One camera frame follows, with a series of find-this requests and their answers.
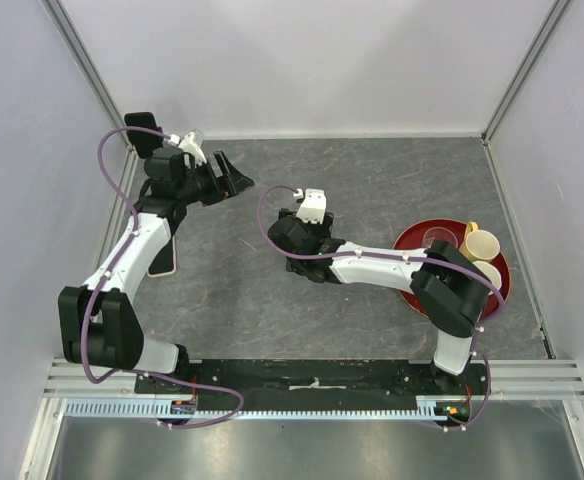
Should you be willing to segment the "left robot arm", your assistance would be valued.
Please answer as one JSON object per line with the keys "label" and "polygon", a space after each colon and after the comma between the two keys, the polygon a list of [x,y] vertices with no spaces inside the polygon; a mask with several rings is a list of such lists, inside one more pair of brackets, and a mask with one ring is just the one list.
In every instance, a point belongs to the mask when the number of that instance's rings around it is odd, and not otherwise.
{"label": "left robot arm", "polygon": [[214,205],[253,186],[224,152],[213,157],[214,164],[196,164],[191,153],[161,147],[145,159],[146,179],[114,250],[82,286],[67,286],[59,295],[68,362],[157,372],[157,382],[168,392],[188,388],[192,371],[186,348],[147,337],[133,300],[146,275],[175,271],[174,235],[189,205]]}

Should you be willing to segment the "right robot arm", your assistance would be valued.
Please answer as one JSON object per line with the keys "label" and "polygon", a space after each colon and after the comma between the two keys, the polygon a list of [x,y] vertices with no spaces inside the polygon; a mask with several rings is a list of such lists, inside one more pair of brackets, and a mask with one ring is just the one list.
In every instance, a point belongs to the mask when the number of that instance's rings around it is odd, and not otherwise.
{"label": "right robot arm", "polygon": [[307,223],[282,209],[266,238],[286,257],[286,269],[314,283],[367,284],[413,295],[438,330],[430,381],[455,392],[466,381],[475,327],[492,283],[455,247],[437,240],[399,251],[363,247],[334,238],[333,216]]}

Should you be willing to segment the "black phone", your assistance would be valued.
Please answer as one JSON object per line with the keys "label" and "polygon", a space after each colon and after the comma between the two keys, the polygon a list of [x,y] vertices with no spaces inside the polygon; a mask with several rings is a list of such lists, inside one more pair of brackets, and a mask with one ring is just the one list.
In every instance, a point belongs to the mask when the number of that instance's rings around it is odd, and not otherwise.
{"label": "black phone", "polygon": [[164,140],[162,137],[148,133],[148,130],[162,132],[161,128],[156,123],[153,113],[148,111],[130,112],[126,113],[123,119],[125,125],[128,127],[143,128],[143,131],[128,130],[126,133],[128,140],[141,159],[151,157],[156,149],[163,146]]}

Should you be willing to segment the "round base phone stand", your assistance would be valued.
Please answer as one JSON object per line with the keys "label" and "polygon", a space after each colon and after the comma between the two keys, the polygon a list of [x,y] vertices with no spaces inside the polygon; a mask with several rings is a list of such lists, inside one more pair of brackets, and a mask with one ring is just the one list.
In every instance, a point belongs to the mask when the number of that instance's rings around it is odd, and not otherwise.
{"label": "round base phone stand", "polygon": [[314,283],[325,283],[328,279],[328,272],[317,261],[287,259],[286,270]]}

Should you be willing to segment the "phone with beige case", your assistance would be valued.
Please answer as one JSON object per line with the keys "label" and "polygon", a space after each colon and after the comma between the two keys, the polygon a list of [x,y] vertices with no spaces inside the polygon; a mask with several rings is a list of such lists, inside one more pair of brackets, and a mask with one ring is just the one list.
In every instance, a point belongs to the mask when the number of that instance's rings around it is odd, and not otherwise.
{"label": "phone with beige case", "polygon": [[147,275],[151,278],[169,276],[176,272],[176,247],[175,238],[172,237],[169,242],[157,253],[148,268]]}

